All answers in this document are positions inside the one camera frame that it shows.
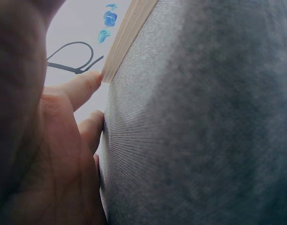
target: finger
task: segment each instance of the finger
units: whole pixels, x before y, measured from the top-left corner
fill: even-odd
[[[100,143],[100,137],[104,125],[104,114],[101,111],[92,112],[88,119],[81,122],[79,132],[82,139],[94,154]]]
[[[51,20],[65,1],[66,0],[28,0],[29,3],[39,10],[47,25],[50,24]]]
[[[60,88],[65,92],[74,111],[76,111],[91,98],[100,86],[101,75],[98,72],[88,72],[61,85]]]
[[[93,155],[93,158],[94,158],[94,160],[95,160],[95,164],[96,164],[96,169],[97,169],[97,172],[98,172],[98,176],[100,177],[100,165],[99,165],[98,155],[97,155],[97,154],[94,154],[94,155]]]

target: gray fabric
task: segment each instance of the gray fabric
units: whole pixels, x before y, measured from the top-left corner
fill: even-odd
[[[287,225],[287,0],[159,0],[105,119],[109,224]]]

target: wooden strip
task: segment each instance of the wooden strip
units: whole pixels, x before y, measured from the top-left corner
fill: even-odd
[[[102,77],[110,83],[158,0],[132,0],[106,58]]]

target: blue decoration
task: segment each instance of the blue decoration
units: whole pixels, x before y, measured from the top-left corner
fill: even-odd
[[[106,27],[114,27],[116,19],[117,19],[117,14],[112,13],[111,11],[107,11],[104,14],[103,18],[105,20],[105,26]]]
[[[110,31],[103,29],[98,34],[98,43],[101,44],[105,41],[107,37],[111,35]]]
[[[111,7],[111,10],[113,10],[113,11],[117,9],[116,4],[109,4],[109,5],[106,5],[106,7]]]

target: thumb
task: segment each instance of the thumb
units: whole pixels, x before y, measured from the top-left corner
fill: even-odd
[[[65,0],[28,0],[28,2],[38,8],[48,26]]]

